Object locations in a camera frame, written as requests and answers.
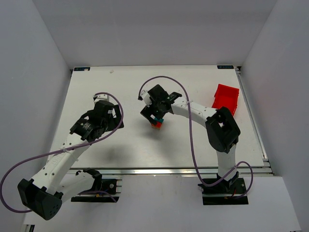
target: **red container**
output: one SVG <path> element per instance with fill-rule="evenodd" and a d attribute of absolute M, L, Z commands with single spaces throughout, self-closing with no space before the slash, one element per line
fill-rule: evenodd
<path fill-rule="evenodd" d="M 217 91 L 214 95 L 213 108 L 220 109 L 222 106 L 228 108 L 232 115 L 234 115 L 237 108 L 239 89 L 225 85 L 218 85 Z"/>

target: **white panel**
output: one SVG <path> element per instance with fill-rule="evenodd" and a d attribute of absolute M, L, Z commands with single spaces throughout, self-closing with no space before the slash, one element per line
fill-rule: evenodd
<path fill-rule="evenodd" d="M 31 0 L 0 3 L 0 177 L 49 150 L 69 83 L 69 68 Z M 4 198 L 23 210 L 17 184 L 45 159 L 23 164 L 4 183 Z M 20 231 L 23 214 L 0 204 L 1 231 Z"/>
<path fill-rule="evenodd" d="M 197 177 L 125 176 L 117 203 L 71 203 L 35 232 L 289 232 L 300 229 L 281 177 L 257 177 L 249 205 L 203 205 Z"/>
<path fill-rule="evenodd" d="M 155 130 L 140 115 L 145 106 L 143 101 L 137 100 L 141 85 L 150 77 L 161 74 L 176 78 L 185 86 L 191 100 L 208 107 L 213 104 L 219 83 L 239 88 L 235 70 L 219 70 L 216 66 L 91 67 L 90 71 L 73 72 L 52 149 L 58 149 L 77 119 L 93 109 L 93 94 L 107 91 L 123 105 L 125 127 L 107 140 L 91 146 L 73 167 L 193 167 L 187 118 L 166 114 L 161 130 Z M 176 83 L 167 79 L 153 80 L 145 89 L 156 84 L 169 93 L 183 94 Z M 245 160 L 253 166 L 263 166 L 241 91 L 235 120 L 241 130 L 236 161 Z M 216 167 L 217 154 L 208 142 L 205 128 L 193 123 L 193 138 L 198 165 Z"/>
<path fill-rule="evenodd" d="M 69 67 L 241 65 L 276 0 L 34 0 Z"/>
<path fill-rule="evenodd" d="M 244 87 L 275 173 L 309 231 L 309 2 L 280 0 L 243 66 Z"/>

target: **wire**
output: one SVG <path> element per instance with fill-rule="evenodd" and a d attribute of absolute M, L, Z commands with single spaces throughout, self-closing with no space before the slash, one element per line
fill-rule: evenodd
<path fill-rule="evenodd" d="M 196 161 L 195 153 L 194 153 L 193 135 L 192 135 L 192 114 L 191 114 L 191 106 L 190 106 L 189 95 L 188 95 L 187 91 L 185 90 L 184 86 L 183 86 L 179 81 L 177 81 L 177 80 L 175 80 L 174 78 L 171 78 L 171 77 L 169 77 L 169 76 L 155 76 L 155 77 L 152 77 L 152 78 L 148 79 L 147 81 L 145 81 L 145 82 L 141 85 L 140 90 L 139 90 L 138 99 L 140 99 L 140 93 L 141 93 L 143 87 L 145 86 L 145 84 L 147 84 L 149 81 L 152 81 L 152 80 L 157 79 L 157 78 L 166 78 L 166 79 L 172 80 L 172 81 L 176 82 L 176 83 L 183 89 L 183 91 L 184 91 L 185 97 L 186 97 L 186 99 L 187 99 L 188 112 L 189 112 L 189 134 L 190 134 L 190 145 L 191 145 L 192 159 L 193 159 L 194 168 L 195 168 L 195 170 L 196 170 L 196 172 L 197 172 L 197 176 L 198 176 L 200 182 L 201 182 L 204 186 L 206 186 L 206 187 L 215 186 L 215 185 L 219 184 L 221 181 L 223 181 L 223 180 L 224 180 L 232 171 L 234 171 L 240 164 L 245 163 L 245 164 L 249 167 L 249 169 L 250 169 L 250 171 L 251 171 L 251 182 L 250 182 L 250 185 L 249 185 L 249 187 L 247 188 L 247 190 L 246 190 L 243 194 L 241 194 L 240 196 L 235 197 L 235 199 L 236 199 L 236 198 L 243 197 L 244 195 L 246 195 L 246 194 L 249 192 L 249 190 L 250 190 L 250 188 L 251 188 L 251 186 L 252 186 L 252 183 L 253 183 L 253 170 L 252 170 L 252 167 L 250 166 L 250 164 L 247 163 L 246 161 L 240 161 L 235 167 L 233 167 L 233 168 L 232 168 L 230 171 L 228 171 L 224 176 L 222 176 L 219 180 L 215 181 L 215 182 L 212 183 L 212 184 L 206 184 L 206 183 L 203 181 L 203 178 L 201 177 L 201 175 L 200 175 L 200 173 L 199 173 L 199 171 L 198 171 L 197 161 Z"/>
<path fill-rule="evenodd" d="M 114 97 L 114 95 L 110 94 L 110 93 L 106 93 L 106 92 L 100 92 L 100 93 L 96 93 L 96 95 L 99 95 L 99 94 L 106 94 L 108 96 L 111 96 L 119 105 L 119 108 L 120 108 L 120 111 L 121 111 L 121 119 L 120 119 L 120 122 L 119 124 L 117 125 L 117 127 L 112 130 L 111 133 L 105 135 L 104 137 L 100 138 L 100 139 L 97 139 L 95 141 L 92 141 L 92 142 L 89 142 L 89 143 L 86 143 L 86 144 L 82 144 L 82 145 L 76 145 L 76 146 L 70 146 L 70 147 L 66 147 L 65 149 L 67 151 L 71 151 L 73 149 L 77 149 L 77 148 L 80 148 L 80 147 L 84 147 L 84 146 L 88 146 L 88 145 L 92 145 L 92 144 L 95 144 L 95 143 L 98 143 L 108 137 L 110 137 L 112 134 L 114 134 L 116 132 L 116 130 L 119 129 L 119 127 L 121 126 L 122 122 L 123 122 L 123 118 L 124 118 L 124 110 L 122 108 L 122 105 L 120 104 L 120 102 L 118 101 L 118 99 L 116 97 Z M 26 163 L 28 161 L 31 161 L 31 160 L 36 160 L 36 159 L 39 159 L 39 158 L 42 158 L 42 157 L 46 157 L 46 156 L 50 156 L 50 155 L 57 155 L 57 154 L 60 154 L 60 153 L 63 153 L 63 149 L 61 150 L 57 150 L 57 151 L 52 151 L 52 152 L 48 152 L 48 153 L 45 153 L 45 154 L 42 154 L 42 155 L 39 155 L 39 156 L 34 156 L 32 158 L 28 158 L 28 159 L 25 159 L 17 164 L 15 164 L 12 168 L 10 168 L 3 176 L 1 182 L 0 182 L 0 200 L 2 202 L 2 204 L 4 205 L 4 207 L 6 207 L 8 210 L 14 212 L 14 213 L 19 213 L 19 214 L 22 214 L 22 213 L 28 213 L 28 212 L 31 212 L 32 210 L 16 210 L 16 209 L 13 209 L 11 208 L 5 201 L 4 197 L 3 197 L 3 183 L 6 179 L 6 177 L 8 176 L 8 174 L 10 174 L 10 172 L 12 170 L 14 170 L 16 167 L 18 167 L 19 165 L 23 164 L 23 163 Z"/>
<path fill-rule="evenodd" d="M 98 191 L 84 191 L 84 192 L 81 192 L 79 194 L 93 194 L 93 193 L 103 193 L 103 194 L 106 194 L 108 195 L 115 203 L 117 203 L 116 199 L 111 195 L 109 194 L 108 192 L 106 191 L 102 191 L 102 190 L 98 190 Z"/>

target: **purple cable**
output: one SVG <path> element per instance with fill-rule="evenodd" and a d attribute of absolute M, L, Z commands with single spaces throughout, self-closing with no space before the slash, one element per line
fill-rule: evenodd
<path fill-rule="evenodd" d="M 100 92 L 100 93 L 96 93 L 95 95 L 99 95 L 99 94 L 106 94 L 108 96 L 111 96 L 116 102 L 117 104 L 119 105 L 119 108 L 120 108 L 120 111 L 121 111 L 121 119 L 120 119 L 120 122 L 118 124 L 118 126 L 112 130 L 111 133 L 109 133 L 108 135 L 105 135 L 104 137 L 100 138 L 100 139 L 97 139 L 95 141 L 92 141 L 92 142 L 89 142 L 87 144 L 82 144 L 82 145 L 77 145 L 77 146 L 70 146 L 70 147 L 66 147 L 66 150 L 68 151 L 71 151 L 73 149 L 77 149 L 77 148 L 80 148 L 80 147 L 84 147 L 84 146 L 88 146 L 88 145 L 92 145 L 92 144 L 95 144 L 95 143 L 98 143 L 108 137 L 110 137 L 112 134 L 115 133 L 115 131 L 121 126 L 122 124 L 122 121 L 124 119 L 124 110 L 120 104 L 120 102 L 118 101 L 118 99 L 116 97 L 114 97 L 114 95 L 110 94 L 110 93 L 105 93 L 105 92 Z M 57 155 L 57 154 L 60 154 L 60 153 L 63 153 L 63 149 L 61 150 L 57 150 L 57 151 L 52 151 L 52 152 L 48 152 L 48 153 L 45 153 L 45 154 L 42 154 L 42 155 L 39 155 L 39 156 L 34 156 L 32 158 L 29 158 L 29 159 L 25 159 L 17 164 L 15 164 L 12 168 L 10 168 L 3 176 L 1 182 L 0 182 L 0 200 L 2 202 L 2 204 L 4 205 L 4 207 L 6 207 L 8 210 L 14 212 L 14 213 L 19 213 L 19 214 L 22 214 L 22 213 L 29 213 L 31 212 L 32 210 L 16 210 L 16 209 L 13 209 L 11 208 L 6 202 L 5 202 L 5 199 L 3 198 L 3 193 L 2 193 L 2 189 L 3 189 L 3 183 L 6 179 L 6 177 L 8 176 L 8 174 L 10 174 L 10 172 L 15 169 L 16 167 L 18 167 L 19 165 L 23 164 L 23 163 L 26 163 L 28 161 L 31 161 L 31 160 L 36 160 L 36 159 L 39 159 L 39 158 L 42 158 L 42 157 L 46 157 L 46 156 L 50 156 L 50 155 Z"/>
<path fill-rule="evenodd" d="M 206 186 L 206 187 L 215 186 L 215 185 L 219 184 L 221 181 L 223 181 L 224 178 L 226 178 L 226 177 L 227 177 L 232 171 L 234 171 L 234 169 L 236 169 L 240 164 L 245 163 L 245 164 L 249 167 L 250 172 L 251 172 L 251 182 L 250 182 L 250 185 L 249 185 L 249 187 L 247 188 L 247 190 L 246 190 L 243 194 L 241 194 L 240 196 L 235 197 L 235 199 L 236 199 L 236 198 L 243 197 L 244 195 L 246 195 L 246 194 L 249 192 L 249 190 L 250 190 L 250 188 L 251 188 L 251 186 L 252 186 L 252 183 L 253 183 L 253 170 L 252 170 L 252 167 L 250 166 L 250 164 L 248 164 L 248 163 L 245 162 L 245 161 L 240 161 L 240 162 L 236 165 L 236 167 L 232 168 L 232 169 L 231 169 L 230 171 L 228 171 L 224 176 L 222 176 L 219 180 L 217 180 L 216 182 L 214 182 L 214 183 L 212 183 L 212 184 L 206 184 L 206 183 L 203 181 L 203 178 L 201 177 L 201 175 L 200 175 L 200 173 L 199 173 L 199 171 L 198 171 L 197 161 L 196 161 L 196 159 L 195 159 L 195 153 L 194 153 L 193 135 L 192 135 L 192 115 L 191 115 L 191 106 L 190 106 L 189 95 L 188 95 L 187 91 L 185 90 L 184 86 L 183 86 L 179 81 L 177 81 L 177 80 L 175 80 L 174 78 L 171 78 L 171 77 L 169 77 L 169 76 L 155 76 L 155 77 L 152 77 L 152 78 L 148 79 L 147 81 L 145 81 L 144 84 L 141 85 L 140 90 L 139 90 L 139 97 L 140 97 L 140 93 L 141 93 L 143 87 L 145 86 L 145 84 L 147 84 L 149 81 L 154 80 L 154 79 L 157 79 L 157 78 L 167 78 L 167 79 L 169 79 L 169 80 L 172 80 L 172 81 L 176 82 L 176 83 L 183 89 L 183 91 L 184 91 L 184 94 L 185 94 L 185 97 L 186 97 L 187 103 L 188 103 L 188 112 L 189 112 L 189 134 L 190 134 L 190 145 L 191 145 L 192 159 L 193 159 L 193 164 L 194 164 L 195 170 L 196 170 L 196 172 L 197 172 L 197 176 L 198 176 L 199 180 L 202 182 L 202 184 L 203 184 L 204 186 Z"/>
<path fill-rule="evenodd" d="M 103 193 L 103 194 L 106 194 L 106 195 L 108 195 L 115 203 L 117 203 L 116 199 L 115 199 L 112 195 L 110 195 L 108 192 L 106 192 L 106 191 L 101 191 L 101 190 L 98 190 L 98 191 L 84 191 L 84 192 L 79 193 L 79 195 L 80 195 L 80 194 L 93 194 L 93 193 Z"/>

